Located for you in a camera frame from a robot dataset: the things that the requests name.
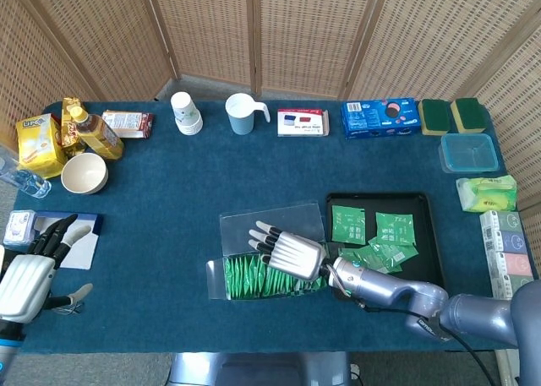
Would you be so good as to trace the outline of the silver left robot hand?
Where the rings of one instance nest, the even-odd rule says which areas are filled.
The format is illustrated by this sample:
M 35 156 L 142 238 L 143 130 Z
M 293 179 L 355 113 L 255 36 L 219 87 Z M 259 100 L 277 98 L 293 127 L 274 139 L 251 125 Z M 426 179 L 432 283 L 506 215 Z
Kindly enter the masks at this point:
M 42 310 L 77 306 L 93 290 L 87 283 L 66 296 L 52 296 L 52 282 L 73 245 L 92 232 L 88 225 L 69 227 L 76 214 L 49 225 L 30 243 L 26 253 L 14 257 L 1 279 L 1 319 L 27 324 Z

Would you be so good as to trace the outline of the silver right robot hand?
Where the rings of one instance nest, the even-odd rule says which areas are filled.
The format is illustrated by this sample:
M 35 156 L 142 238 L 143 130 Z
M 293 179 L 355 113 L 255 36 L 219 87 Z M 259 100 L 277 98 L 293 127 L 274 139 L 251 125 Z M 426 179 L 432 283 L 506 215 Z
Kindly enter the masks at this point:
M 318 242 L 258 220 L 249 230 L 249 245 L 263 264 L 292 277 L 315 281 L 325 274 L 326 250 Z

